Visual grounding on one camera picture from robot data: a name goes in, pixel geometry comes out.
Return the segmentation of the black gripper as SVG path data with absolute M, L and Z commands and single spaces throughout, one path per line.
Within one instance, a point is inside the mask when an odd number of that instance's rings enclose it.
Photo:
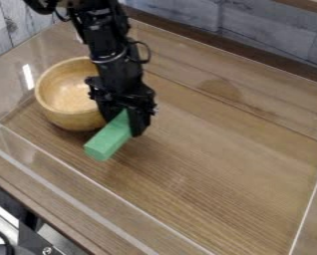
M 141 136 L 151 125 L 157 108 L 157 93 L 143 81 L 143 64 L 149 61 L 138 55 L 91 56 L 98 74 L 86 79 L 106 122 L 127 110 L 133 137 Z

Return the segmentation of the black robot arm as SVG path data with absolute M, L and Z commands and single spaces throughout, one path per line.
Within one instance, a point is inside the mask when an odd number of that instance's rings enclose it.
M 133 136 L 145 133 L 151 125 L 157 92 L 145 83 L 145 65 L 150 53 L 141 49 L 147 43 L 130 36 L 129 15 L 119 0 L 23 0 L 40 15 L 67 14 L 59 19 L 74 24 L 78 35 L 90 49 L 90 59 L 98 74 L 86 79 L 90 98 L 96 102 L 106 121 L 126 113 Z

